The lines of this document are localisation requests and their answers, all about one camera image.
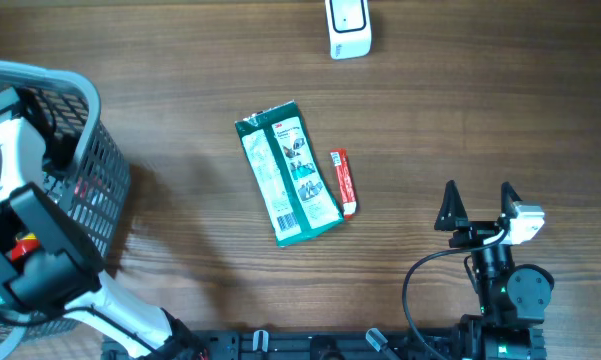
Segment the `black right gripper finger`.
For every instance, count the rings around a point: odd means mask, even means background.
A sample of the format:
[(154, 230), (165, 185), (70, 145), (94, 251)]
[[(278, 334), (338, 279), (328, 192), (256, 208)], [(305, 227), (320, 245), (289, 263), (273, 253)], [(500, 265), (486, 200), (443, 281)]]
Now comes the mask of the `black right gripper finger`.
[(468, 215), (462, 203), (456, 182), (450, 180), (445, 185), (443, 201), (436, 217), (434, 229), (456, 231), (468, 227)]
[(515, 216), (515, 207), (521, 202), (521, 198), (509, 182), (501, 185), (501, 213), (506, 216)]

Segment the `red sachet packet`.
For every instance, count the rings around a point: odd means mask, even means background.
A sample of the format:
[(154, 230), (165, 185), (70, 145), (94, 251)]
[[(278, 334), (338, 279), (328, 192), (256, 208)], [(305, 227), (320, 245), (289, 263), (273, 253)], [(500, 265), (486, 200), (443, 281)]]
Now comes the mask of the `red sachet packet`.
[(330, 152), (336, 170), (342, 200), (343, 216), (346, 220), (353, 217), (357, 210), (357, 197), (351, 175), (347, 152), (344, 148)]

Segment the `green 3M glove packet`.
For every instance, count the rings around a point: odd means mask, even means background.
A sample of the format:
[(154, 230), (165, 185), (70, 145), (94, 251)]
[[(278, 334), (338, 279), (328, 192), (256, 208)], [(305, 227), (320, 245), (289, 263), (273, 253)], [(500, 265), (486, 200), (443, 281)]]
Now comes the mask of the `green 3M glove packet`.
[(277, 246), (314, 239), (344, 221), (315, 160), (296, 102), (254, 113), (237, 121), (235, 129)]

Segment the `chilli sauce bottle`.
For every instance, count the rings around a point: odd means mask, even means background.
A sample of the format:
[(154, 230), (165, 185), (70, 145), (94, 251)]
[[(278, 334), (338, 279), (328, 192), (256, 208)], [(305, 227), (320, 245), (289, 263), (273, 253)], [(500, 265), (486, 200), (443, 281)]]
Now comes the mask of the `chilli sauce bottle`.
[(16, 245), (10, 250), (9, 258), (12, 262), (25, 259), (40, 248), (41, 244), (35, 234), (29, 233), (16, 240)]

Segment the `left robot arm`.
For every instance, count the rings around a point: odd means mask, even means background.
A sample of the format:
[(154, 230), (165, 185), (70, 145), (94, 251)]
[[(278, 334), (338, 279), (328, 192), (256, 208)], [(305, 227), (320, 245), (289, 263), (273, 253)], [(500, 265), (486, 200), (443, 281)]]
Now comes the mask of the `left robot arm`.
[(105, 269), (96, 236), (112, 231), (123, 173), (109, 142), (65, 133), (94, 113), (84, 95), (28, 86), (0, 92), (0, 323), (81, 322), (132, 359), (204, 359), (182, 321)]

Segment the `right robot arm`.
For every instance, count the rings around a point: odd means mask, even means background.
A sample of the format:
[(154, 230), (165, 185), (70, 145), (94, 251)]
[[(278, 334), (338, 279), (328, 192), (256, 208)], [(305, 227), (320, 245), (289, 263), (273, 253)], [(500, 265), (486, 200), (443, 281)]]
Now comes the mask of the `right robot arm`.
[(545, 224), (545, 212), (523, 201), (510, 183), (501, 186), (501, 214), (471, 221), (456, 183), (445, 185), (434, 228), (452, 234), (449, 247), (468, 250), (467, 267), (480, 313), (464, 315), (450, 335), (453, 359), (545, 359), (542, 329), (555, 286), (553, 276), (533, 265), (517, 265), (512, 248), (530, 241)]

